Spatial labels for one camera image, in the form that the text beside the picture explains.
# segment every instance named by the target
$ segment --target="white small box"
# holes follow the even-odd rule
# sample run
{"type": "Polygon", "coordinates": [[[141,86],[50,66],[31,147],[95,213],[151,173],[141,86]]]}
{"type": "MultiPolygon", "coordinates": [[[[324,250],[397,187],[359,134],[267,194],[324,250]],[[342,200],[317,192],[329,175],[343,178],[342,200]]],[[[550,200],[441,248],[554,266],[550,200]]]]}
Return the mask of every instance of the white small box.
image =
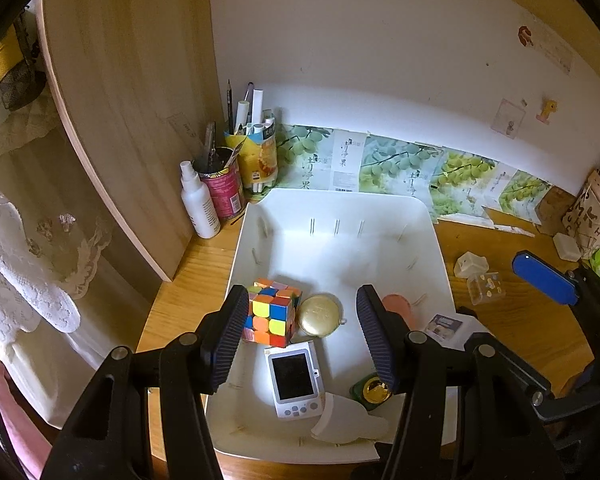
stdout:
{"type": "Polygon", "coordinates": [[[554,245],[561,260],[577,262],[582,256],[575,238],[571,238],[568,235],[556,233],[554,236],[554,245]]]}
{"type": "Polygon", "coordinates": [[[476,256],[466,252],[458,258],[454,267],[456,278],[467,279],[472,274],[481,274],[489,270],[489,263],[484,256],[476,256]]]}

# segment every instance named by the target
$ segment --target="clear plastic box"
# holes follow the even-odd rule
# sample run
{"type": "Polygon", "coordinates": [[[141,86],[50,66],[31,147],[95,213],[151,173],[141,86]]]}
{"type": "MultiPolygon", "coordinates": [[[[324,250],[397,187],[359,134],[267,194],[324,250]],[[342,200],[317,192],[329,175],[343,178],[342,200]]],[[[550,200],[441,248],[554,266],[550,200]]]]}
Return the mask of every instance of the clear plastic box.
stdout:
{"type": "Polygon", "coordinates": [[[505,295],[499,272],[474,274],[466,280],[466,286],[474,305],[499,300],[505,295]]]}

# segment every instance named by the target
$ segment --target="white storage tray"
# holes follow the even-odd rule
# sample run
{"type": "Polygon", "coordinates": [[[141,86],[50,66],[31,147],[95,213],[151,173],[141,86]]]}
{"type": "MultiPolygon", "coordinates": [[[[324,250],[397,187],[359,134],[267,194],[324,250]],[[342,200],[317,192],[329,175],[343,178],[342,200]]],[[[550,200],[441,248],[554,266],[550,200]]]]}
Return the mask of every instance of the white storage tray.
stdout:
{"type": "MultiPolygon", "coordinates": [[[[249,204],[227,290],[270,278],[299,287],[304,298],[328,293],[346,323],[315,339],[325,391],[349,387],[374,370],[356,315],[356,291],[372,284],[378,295],[414,302],[421,328],[455,307],[429,213],[415,198],[353,192],[273,189],[249,204]]],[[[264,346],[241,341],[228,380],[208,398],[206,419],[222,453],[283,463],[376,460],[373,442],[335,446],[311,437],[318,417],[283,422],[276,416],[264,346]]],[[[387,418],[392,442],[404,403],[395,396],[372,414],[387,418]]],[[[456,437],[456,390],[447,389],[443,442],[456,437]]]]}

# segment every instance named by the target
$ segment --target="lace curtain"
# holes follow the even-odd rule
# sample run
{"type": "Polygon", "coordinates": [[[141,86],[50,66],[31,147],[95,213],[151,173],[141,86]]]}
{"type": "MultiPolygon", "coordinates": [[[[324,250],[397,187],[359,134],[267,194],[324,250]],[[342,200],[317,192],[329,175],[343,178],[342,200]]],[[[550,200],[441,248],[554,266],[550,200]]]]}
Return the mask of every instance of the lace curtain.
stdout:
{"type": "Polygon", "coordinates": [[[49,424],[62,426],[112,348],[136,346],[152,274],[91,186],[48,88],[16,112],[0,100],[0,360],[49,424]]]}

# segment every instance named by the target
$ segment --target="blue handle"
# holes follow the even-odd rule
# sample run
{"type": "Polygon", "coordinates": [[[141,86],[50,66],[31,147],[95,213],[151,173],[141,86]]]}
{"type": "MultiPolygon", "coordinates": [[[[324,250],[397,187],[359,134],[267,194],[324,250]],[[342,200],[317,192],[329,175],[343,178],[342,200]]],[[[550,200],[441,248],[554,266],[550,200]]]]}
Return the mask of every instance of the blue handle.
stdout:
{"type": "Polygon", "coordinates": [[[574,305],[578,301],[576,287],[551,265],[528,251],[516,254],[511,263],[513,272],[556,303],[574,305]]]}

